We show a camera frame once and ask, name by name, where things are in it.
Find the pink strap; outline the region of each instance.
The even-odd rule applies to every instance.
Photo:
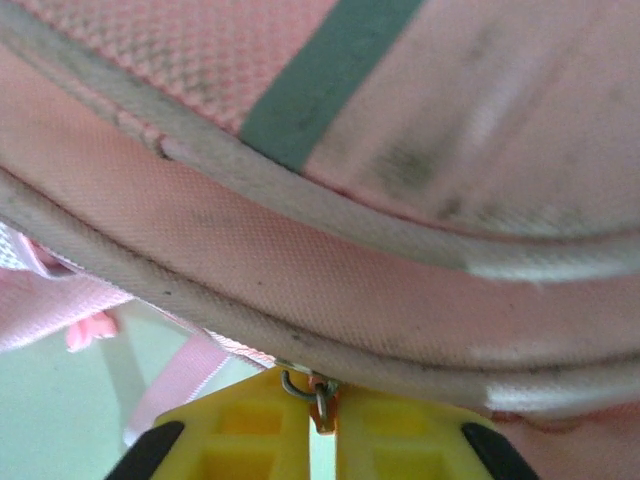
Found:
[[[124,431],[124,443],[133,445],[158,415],[193,400],[229,357],[213,339],[192,335],[142,396]]]

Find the teal stripe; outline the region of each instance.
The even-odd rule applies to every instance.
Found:
[[[423,0],[340,0],[249,113],[240,139],[300,172]]]

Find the metal hook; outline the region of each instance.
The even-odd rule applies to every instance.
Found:
[[[282,381],[282,388],[284,388],[285,392],[294,397],[301,398],[305,400],[307,403],[315,403],[317,395],[315,393],[303,392],[294,384],[291,383],[291,379],[289,378],[289,372],[287,370],[283,370],[280,373],[280,380]]]

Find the metal ring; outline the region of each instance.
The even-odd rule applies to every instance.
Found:
[[[294,397],[301,398],[305,400],[307,403],[316,403],[317,394],[316,393],[307,393],[300,390],[298,387],[291,383],[291,379],[289,378],[289,372],[287,370],[283,370],[280,372],[280,380],[282,381],[282,388],[284,388],[285,392]]]
[[[318,406],[318,416],[323,424],[329,419],[329,407],[327,399],[331,398],[327,395],[327,386],[323,384],[316,385],[316,405]]]

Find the yellow plastic part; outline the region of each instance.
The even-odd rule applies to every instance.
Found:
[[[185,427],[153,480],[308,480],[307,402],[273,368],[160,416]],[[307,390],[307,377],[291,372]],[[461,426],[492,423],[468,410],[342,386],[338,480],[492,480]]]
[[[301,390],[306,377],[291,373]],[[185,428],[153,480],[308,480],[309,404],[273,368],[158,417]]]
[[[493,480],[460,431],[494,428],[480,415],[351,386],[338,404],[338,480]]]

